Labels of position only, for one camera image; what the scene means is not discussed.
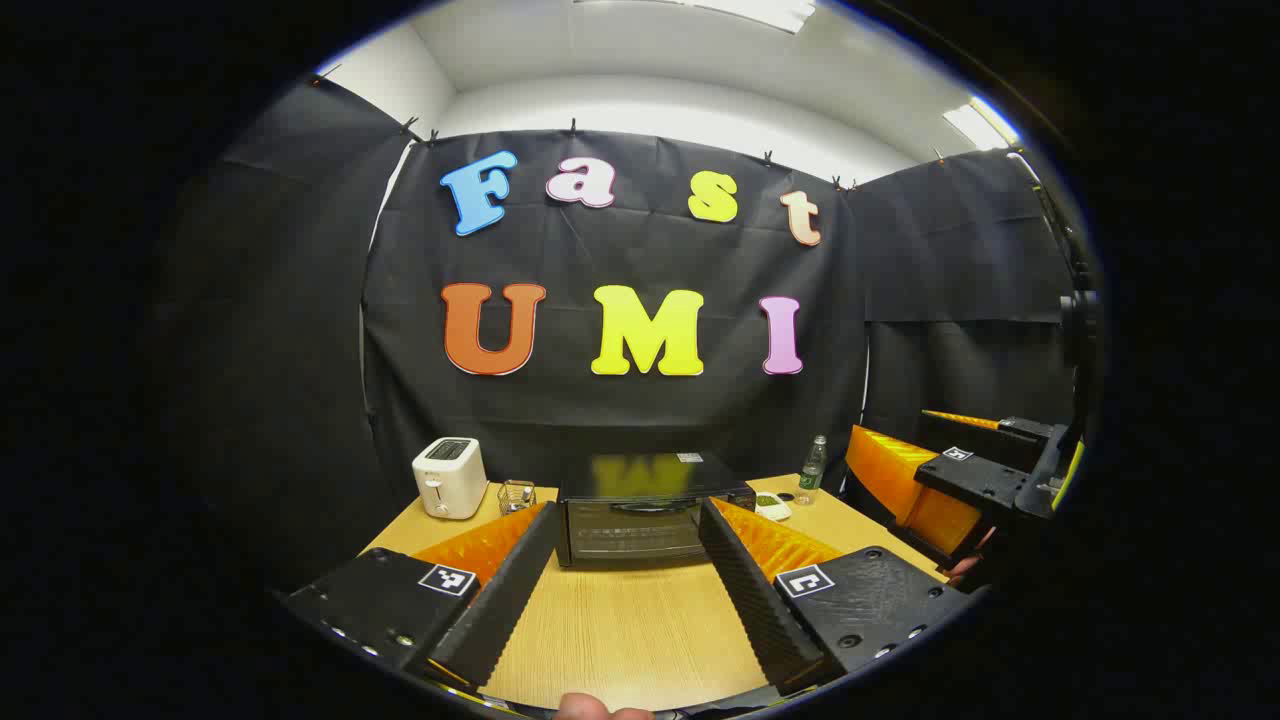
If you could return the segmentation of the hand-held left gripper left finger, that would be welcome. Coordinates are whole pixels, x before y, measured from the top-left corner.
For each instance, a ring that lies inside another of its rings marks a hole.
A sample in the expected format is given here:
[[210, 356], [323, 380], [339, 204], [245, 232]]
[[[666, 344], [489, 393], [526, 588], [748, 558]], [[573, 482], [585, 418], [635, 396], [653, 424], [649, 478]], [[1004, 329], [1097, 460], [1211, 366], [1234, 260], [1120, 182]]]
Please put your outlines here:
[[416, 555], [375, 547], [280, 597], [307, 626], [416, 685], [486, 685], [559, 536], [540, 502]]

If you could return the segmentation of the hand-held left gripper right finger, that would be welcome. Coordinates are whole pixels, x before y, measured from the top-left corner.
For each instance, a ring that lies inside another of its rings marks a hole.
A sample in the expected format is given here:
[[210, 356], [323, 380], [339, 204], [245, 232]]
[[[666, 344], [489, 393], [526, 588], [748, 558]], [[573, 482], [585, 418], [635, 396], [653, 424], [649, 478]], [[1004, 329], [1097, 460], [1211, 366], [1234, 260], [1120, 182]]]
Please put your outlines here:
[[717, 498], [698, 536], [765, 679], [782, 694], [859, 678], [968, 615], [965, 593], [886, 547], [818, 552], [812, 538]]

